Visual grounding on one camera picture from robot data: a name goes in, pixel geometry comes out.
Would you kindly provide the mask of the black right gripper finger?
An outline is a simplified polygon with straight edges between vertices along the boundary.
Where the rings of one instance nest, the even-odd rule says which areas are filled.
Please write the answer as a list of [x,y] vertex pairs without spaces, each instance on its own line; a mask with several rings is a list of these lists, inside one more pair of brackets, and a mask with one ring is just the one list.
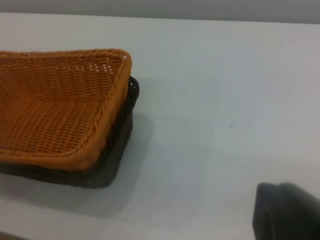
[[292,183],[260,183],[252,227],[257,240],[318,240],[320,200]]

